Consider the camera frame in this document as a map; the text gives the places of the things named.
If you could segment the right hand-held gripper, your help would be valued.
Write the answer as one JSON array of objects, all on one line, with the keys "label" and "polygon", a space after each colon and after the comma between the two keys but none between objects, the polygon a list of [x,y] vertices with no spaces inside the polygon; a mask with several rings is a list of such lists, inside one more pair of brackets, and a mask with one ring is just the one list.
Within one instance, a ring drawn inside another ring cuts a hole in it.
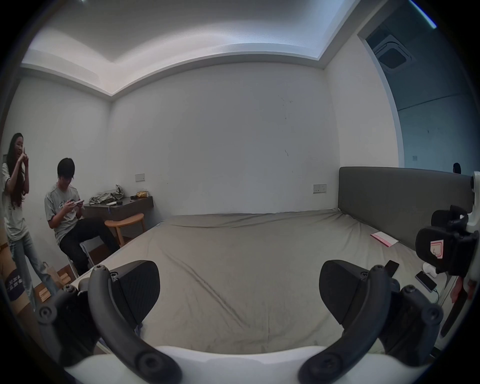
[{"label": "right hand-held gripper", "polygon": [[463,278],[463,291],[452,303],[450,292],[457,277],[451,277],[442,293],[441,339],[451,339],[472,306],[480,287],[480,173],[475,171],[472,190],[475,194],[471,213],[451,205],[431,216],[431,226],[422,228],[416,237],[416,254],[436,268]]}]

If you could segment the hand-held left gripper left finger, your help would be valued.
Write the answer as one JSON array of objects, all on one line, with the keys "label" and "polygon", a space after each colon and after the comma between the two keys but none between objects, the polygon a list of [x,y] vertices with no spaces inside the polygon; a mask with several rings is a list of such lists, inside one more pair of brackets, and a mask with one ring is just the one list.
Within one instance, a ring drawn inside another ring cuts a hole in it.
[{"label": "hand-held left gripper left finger", "polygon": [[159,269],[137,260],[110,271],[95,265],[88,278],[66,285],[35,315],[49,356],[66,368],[92,356],[99,339],[135,375],[151,384],[178,384],[171,357],[135,333],[159,298]]}]

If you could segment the person's right hand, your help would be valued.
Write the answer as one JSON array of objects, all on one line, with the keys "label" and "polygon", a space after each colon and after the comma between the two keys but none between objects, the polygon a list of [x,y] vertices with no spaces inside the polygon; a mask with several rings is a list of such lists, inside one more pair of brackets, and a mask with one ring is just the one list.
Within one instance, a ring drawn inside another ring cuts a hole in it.
[{"label": "person's right hand", "polygon": [[463,278],[458,276],[450,292],[451,302],[455,303],[463,291]]}]

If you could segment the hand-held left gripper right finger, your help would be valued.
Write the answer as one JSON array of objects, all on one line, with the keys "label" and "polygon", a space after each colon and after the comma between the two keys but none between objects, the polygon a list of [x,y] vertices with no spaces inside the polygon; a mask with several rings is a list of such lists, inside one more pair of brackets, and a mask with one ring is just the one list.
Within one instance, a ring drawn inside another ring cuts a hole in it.
[{"label": "hand-held left gripper right finger", "polygon": [[408,367],[427,363],[444,313],[414,285],[400,288],[383,265],[370,270],[343,260],[326,261],[321,300],[343,327],[342,336],[310,357],[298,371],[301,384],[330,384],[343,377],[377,339],[385,354]]}]

